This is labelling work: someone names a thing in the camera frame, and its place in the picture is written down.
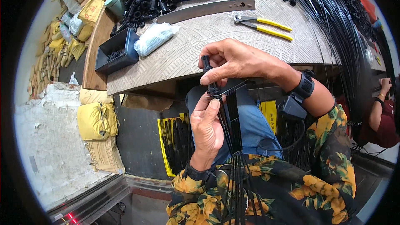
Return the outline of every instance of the black box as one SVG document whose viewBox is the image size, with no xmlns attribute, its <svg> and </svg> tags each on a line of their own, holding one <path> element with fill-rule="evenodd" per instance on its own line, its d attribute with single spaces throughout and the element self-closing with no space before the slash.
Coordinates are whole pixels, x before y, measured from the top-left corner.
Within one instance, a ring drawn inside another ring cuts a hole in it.
<svg viewBox="0 0 400 225">
<path fill-rule="evenodd" d="M 126 28 L 99 46 L 96 58 L 96 72 L 109 75 L 139 61 L 139 55 L 133 48 L 139 36 L 131 29 Z M 107 62 L 107 56 L 115 51 L 124 49 L 119 57 Z"/>
</svg>

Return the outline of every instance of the yellow sign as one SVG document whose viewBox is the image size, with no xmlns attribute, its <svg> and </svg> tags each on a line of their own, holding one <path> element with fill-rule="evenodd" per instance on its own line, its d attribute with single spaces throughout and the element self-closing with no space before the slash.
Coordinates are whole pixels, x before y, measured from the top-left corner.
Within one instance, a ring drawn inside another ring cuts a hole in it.
<svg viewBox="0 0 400 225">
<path fill-rule="evenodd" d="M 265 119 L 267 119 L 268 124 L 270 125 L 274 135 L 276 135 L 276 105 L 275 101 L 268 101 L 260 103 L 258 106 L 261 113 L 263 113 Z"/>
</svg>

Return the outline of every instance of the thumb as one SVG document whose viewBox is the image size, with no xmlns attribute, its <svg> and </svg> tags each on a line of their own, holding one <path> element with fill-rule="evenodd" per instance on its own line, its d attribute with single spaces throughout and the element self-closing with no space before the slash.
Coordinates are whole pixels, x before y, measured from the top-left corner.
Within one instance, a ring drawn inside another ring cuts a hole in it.
<svg viewBox="0 0 400 225">
<path fill-rule="evenodd" d="M 229 68 L 229 64 L 225 63 L 221 67 L 212 68 L 207 73 L 205 73 L 200 79 L 202 85 L 208 85 L 212 82 L 217 82 L 218 80 L 229 78 L 232 76 L 232 69 Z"/>
<path fill-rule="evenodd" d="M 210 104 L 206 108 L 206 112 L 204 113 L 203 120 L 201 121 L 202 124 L 208 126 L 212 125 L 214 122 L 215 118 L 218 115 L 218 111 L 220 109 L 220 102 L 218 99 L 212 99 Z"/>
</svg>

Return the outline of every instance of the jeans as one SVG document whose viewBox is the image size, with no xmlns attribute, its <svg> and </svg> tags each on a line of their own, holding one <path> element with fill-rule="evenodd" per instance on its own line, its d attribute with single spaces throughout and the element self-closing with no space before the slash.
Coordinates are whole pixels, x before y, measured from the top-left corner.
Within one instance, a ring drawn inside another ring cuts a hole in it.
<svg viewBox="0 0 400 225">
<path fill-rule="evenodd" d="M 242 82 L 240 79 L 229 79 L 227 85 L 222 88 L 222 92 L 236 86 Z M 189 114 L 192 115 L 200 97 L 206 92 L 207 87 L 196 86 L 192 88 L 186 95 L 186 106 Z M 238 112 L 240 120 L 240 132 L 242 133 L 243 154 L 255 154 L 262 156 L 277 156 L 283 159 L 281 151 L 268 151 L 259 147 L 260 142 L 263 147 L 271 149 L 281 149 L 276 136 L 274 135 L 267 120 L 254 103 L 253 99 L 247 92 L 246 87 L 236 90 L 236 98 L 238 102 Z M 227 142 L 219 149 L 217 157 L 213 165 L 223 164 L 230 156 Z"/>
</svg>

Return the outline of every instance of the metal ruler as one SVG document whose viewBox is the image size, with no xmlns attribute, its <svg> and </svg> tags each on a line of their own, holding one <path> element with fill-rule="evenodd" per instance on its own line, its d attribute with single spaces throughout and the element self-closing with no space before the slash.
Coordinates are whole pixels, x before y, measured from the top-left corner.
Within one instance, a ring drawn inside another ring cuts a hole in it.
<svg viewBox="0 0 400 225">
<path fill-rule="evenodd" d="M 255 10 L 256 2 L 254 0 L 225 0 L 218 2 L 210 2 L 207 4 L 196 5 L 182 10 L 170 12 L 168 14 L 159 16 L 157 23 L 167 22 L 174 24 L 183 20 L 192 19 L 196 17 L 206 16 L 215 13 L 228 12 L 228 11 L 244 11 Z"/>
</svg>

